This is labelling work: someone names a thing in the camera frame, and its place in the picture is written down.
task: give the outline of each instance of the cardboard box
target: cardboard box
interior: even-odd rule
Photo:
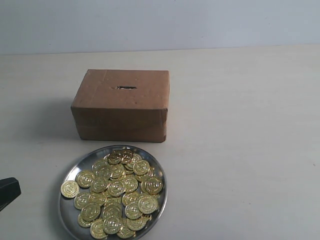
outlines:
[[[89,69],[71,105],[84,140],[166,140],[169,72]]]

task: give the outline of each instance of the pile of coins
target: pile of coins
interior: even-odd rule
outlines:
[[[90,227],[93,238],[117,234],[127,239],[142,230],[158,210],[163,186],[148,161],[129,149],[117,149],[97,160],[92,170],[79,172],[75,181],[65,181],[61,194],[74,198],[74,207],[81,210],[78,224]]]

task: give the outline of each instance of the coin slot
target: coin slot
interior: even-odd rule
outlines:
[[[117,86],[116,89],[136,89],[135,86]]]

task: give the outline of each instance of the white table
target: white table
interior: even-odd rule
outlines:
[[[22,194],[2,240],[69,240],[57,217],[82,141],[70,111],[87,69],[170,70],[167,140],[130,143],[168,180],[144,240],[315,240],[320,235],[320,45],[0,56],[0,178]]]

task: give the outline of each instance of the wall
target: wall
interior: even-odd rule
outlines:
[[[2,0],[0,54],[320,43],[318,0]]]

